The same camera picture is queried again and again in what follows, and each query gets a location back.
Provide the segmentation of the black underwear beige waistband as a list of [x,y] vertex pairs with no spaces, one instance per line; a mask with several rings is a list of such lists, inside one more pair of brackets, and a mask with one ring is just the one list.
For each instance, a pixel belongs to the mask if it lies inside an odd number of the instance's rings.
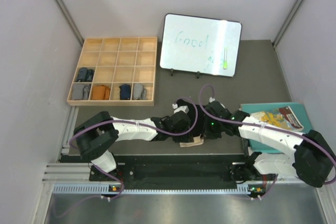
[[[189,112],[188,112],[188,116],[191,119],[191,123],[193,124],[195,121],[195,117],[196,117],[196,111],[194,106],[190,103],[187,102],[183,99],[178,99],[176,101],[176,103],[178,105],[187,105],[189,108]],[[204,143],[204,128],[205,128],[205,113],[203,112],[203,110],[201,109],[200,105],[196,104],[195,105],[197,108],[197,122],[195,124],[195,126],[193,127],[193,129],[191,130],[191,136],[192,136],[192,141],[190,143],[180,143],[180,147],[193,147],[193,146],[199,146],[202,145]]]

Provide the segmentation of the grey underwear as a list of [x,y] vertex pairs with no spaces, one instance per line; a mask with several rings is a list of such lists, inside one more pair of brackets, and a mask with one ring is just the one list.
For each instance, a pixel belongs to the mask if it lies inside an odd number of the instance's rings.
[[141,83],[135,83],[133,85],[133,99],[134,100],[146,100],[147,89]]

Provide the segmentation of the navy blue white underwear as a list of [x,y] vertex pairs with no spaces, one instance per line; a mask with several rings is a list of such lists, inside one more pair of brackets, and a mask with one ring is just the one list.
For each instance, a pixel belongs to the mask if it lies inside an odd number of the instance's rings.
[[120,100],[131,99],[131,86],[129,84],[122,84],[119,86],[119,89],[120,89]]

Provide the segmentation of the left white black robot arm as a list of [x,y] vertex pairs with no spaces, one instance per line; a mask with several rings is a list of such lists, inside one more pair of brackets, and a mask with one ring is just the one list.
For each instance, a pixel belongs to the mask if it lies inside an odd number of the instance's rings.
[[119,174],[119,168],[108,149],[115,142],[165,141],[169,137],[176,142],[186,142],[190,139],[196,121],[196,116],[191,118],[183,110],[176,110],[171,116],[145,120],[122,120],[103,111],[76,128],[69,145],[74,147],[73,142],[76,142],[82,160],[96,166],[107,180],[114,180]]

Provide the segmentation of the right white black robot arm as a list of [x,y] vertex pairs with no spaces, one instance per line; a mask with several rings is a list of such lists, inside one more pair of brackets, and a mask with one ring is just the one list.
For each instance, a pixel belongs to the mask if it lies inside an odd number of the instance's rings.
[[245,166],[245,174],[252,180],[263,174],[295,176],[306,184],[320,188],[335,182],[328,180],[335,169],[335,154],[321,133],[293,132],[262,122],[247,112],[234,113],[214,100],[201,110],[219,123],[221,132],[254,140],[279,151],[278,154],[253,154],[253,161]]

